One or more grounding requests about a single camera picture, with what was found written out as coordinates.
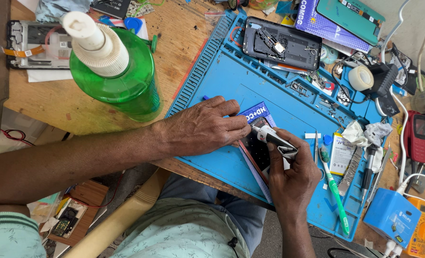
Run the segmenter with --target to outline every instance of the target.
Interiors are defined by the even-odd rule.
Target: precision screwdriver
[[[369,191],[369,188],[370,188],[370,181],[372,179],[372,175],[374,174],[372,170],[372,165],[374,163],[375,153],[378,150],[378,148],[374,144],[371,144],[367,150],[369,151],[369,155],[367,156],[367,168],[364,170],[363,177],[362,177],[361,206],[364,204],[364,198],[367,195],[367,192]]]

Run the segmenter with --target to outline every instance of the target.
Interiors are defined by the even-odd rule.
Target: toothbrush
[[[327,167],[327,162],[330,161],[329,154],[327,153],[327,148],[322,146],[319,149],[319,157],[321,158],[321,162],[324,165],[325,174],[327,177],[327,181],[329,182],[330,191],[334,194],[335,200],[337,201],[338,212],[340,215],[340,224],[342,225],[343,233],[349,235],[350,228],[348,226],[347,214],[345,213],[345,209],[343,208],[342,201],[340,200],[340,195],[338,194],[337,184],[335,183],[332,174],[330,173],[329,168]]]

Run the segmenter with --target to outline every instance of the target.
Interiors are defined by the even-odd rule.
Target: patterned shirt
[[[17,213],[0,213],[0,256],[45,257],[34,220]],[[127,237],[112,258],[240,258],[249,250],[230,217],[194,200],[166,198],[126,231]]]

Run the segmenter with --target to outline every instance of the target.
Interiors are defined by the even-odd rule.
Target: hand
[[[251,132],[246,117],[237,116],[239,111],[236,100],[216,96],[153,125],[169,156],[201,155],[226,145],[238,147],[237,141]]]
[[[290,169],[284,170],[283,156],[277,146],[268,143],[270,154],[269,188],[279,222],[306,223],[307,206],[321,179],[321,171],[314,164],[310,145],[290,132],[274,127],[279,137],[298,149],[295,160],[287,159]]]

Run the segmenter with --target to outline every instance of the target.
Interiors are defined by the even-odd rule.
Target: blue box
[[[421,211],[396,191],[378,188],[364,223],[386,239],[392,239],[403,249],[420,220]]]

